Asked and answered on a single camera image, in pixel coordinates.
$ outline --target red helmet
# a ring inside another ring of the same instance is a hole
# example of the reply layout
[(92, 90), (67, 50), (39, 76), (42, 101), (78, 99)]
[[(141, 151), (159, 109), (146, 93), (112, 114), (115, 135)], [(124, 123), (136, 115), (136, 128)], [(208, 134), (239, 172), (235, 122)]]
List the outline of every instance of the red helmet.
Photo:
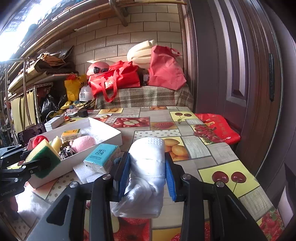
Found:
[(107, 72), (109, 70), (109, 65), (105, 62), (98, 61), (90, 65), (86, 75), (89, 77), (90, 75)]

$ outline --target red bag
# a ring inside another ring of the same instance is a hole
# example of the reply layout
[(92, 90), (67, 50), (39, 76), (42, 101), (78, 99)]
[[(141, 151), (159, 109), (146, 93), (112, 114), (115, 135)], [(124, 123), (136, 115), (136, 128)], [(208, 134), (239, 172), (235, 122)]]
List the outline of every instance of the red bag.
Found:
[(226, 120), (221, 115), (216, 114), (195, 114), (211, 130), (228, 145), (238, 143), (240, 136), (230, 128)]
[(180, 89), (186, 79), (182, 67), (176, 61), (180, 53), (169, 47), (153, 46), (149, 69), (148, 85), (165, 87), (171, 90)]
[[(133, 62), (118, 61), (109, 67), (108, 72), (91, 75), (89, 86), (93, 96), (103, 92), (105, 100), (111, 102), (117, 95), (117, 89), (140, 87), (137, 70), (138, 66), (134, 66)], [(106, 93), (109, 89), (113, 89), (113, 96), (110, 99)]]

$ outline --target screw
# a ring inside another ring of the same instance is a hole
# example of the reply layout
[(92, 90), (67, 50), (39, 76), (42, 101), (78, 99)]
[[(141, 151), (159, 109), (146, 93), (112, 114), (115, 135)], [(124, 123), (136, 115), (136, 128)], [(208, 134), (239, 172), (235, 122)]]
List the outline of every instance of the screw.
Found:
[(108, 179), (110, 179), (111, 178), (111, 175), (110, 174), (105, 174), (104, 176), (103, 176), (103, 179), (104, 180), (108, 180)]
[(70, 186), (70, 188), (75, 188), (75, 187), (77, 187), (78, 186), (78, 182), (71, 182), (70, 184), (69, 184), (69, 186)]
[(217, 187), (219, 187), (219, 188), (222, 188), (222, 187), (225, 186), (224, 182), (222, 182), (222, 181), (217, 181), (217, 182), (216, 182), (216, 185), (217, 185)]
[(189, 179), (191, 178), (191, 175), (185, 173), (185, 174), (182, 175), (182, 178), (183, 178), (184, 180), (189, 180)]

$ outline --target yellow sponge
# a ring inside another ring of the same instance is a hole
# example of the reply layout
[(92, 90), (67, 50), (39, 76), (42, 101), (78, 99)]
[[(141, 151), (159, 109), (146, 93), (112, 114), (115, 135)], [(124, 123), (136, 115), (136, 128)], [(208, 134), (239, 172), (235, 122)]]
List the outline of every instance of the yellow sponge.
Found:
[(39, 178), (46, 177), (60, 162), (61, 158), (47, 140), (43, 139), (28, 155), (25, 162), (48, 158), (51, 166), (46, 170), (35, 173)]

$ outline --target table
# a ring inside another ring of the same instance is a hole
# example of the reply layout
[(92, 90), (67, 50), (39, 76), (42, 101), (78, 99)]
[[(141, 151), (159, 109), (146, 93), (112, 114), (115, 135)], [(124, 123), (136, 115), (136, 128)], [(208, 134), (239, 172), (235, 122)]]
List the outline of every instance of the table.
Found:
[[(90, 111), (89, 116), (98, 119), (121, 131), (123, 145), (121, 151), (128, 151), (131, 144), (143, 137), (159, 137), (169, 139), (165, 142), (174, 142), (181, 149), (176, 152), (166, 146), (173, 161), (181, 165), (200, 181), (214, 183), (213, 174), (224, 172), (229, 179), (227, 186), (234, 190), (234, 194), (243, 203), (261, 229), (264, 229), (266, 219), (272, 219), (276, 225), (274, 230), (266, 227), (264, 233), (270, 240), (283, 230), (283, 223), (278, 211), (273, 207), (267, 195), (255, 177), (240, 162), (232, 149), (216, 136), (215, 142), (200, 136), (195, 136), (195, 128), (207, 129), (187, 107), (141, 107), (115, 108)], [(246, 177), (244, 183), (236, 183), (233, 174), (239, 172)], [(38, 189), (26, 184), (25, 191), (16, 196), (18, 202), (19, 219), (12, 221), (2, 215), (5, 223), (19, 240), (25, 240), (38, 220), (49, 206), (62, 193), (66, 186), (78, 181), (75, 172), (67, 173)], [(208, 222), (208, 206), (204, 202), (205, 221)], [(117, 240), (122, 235), (129, 235), (131, 240), (142, 241), (170, 241), (181, 231), (183, 203), (174, 203), (165, 185), (164, 202), (158, 218), (144, 221), (119, 219), (120, 230), (115, 233)], [(85, 240), (88, 239), (89, 210), (85, 214)]]

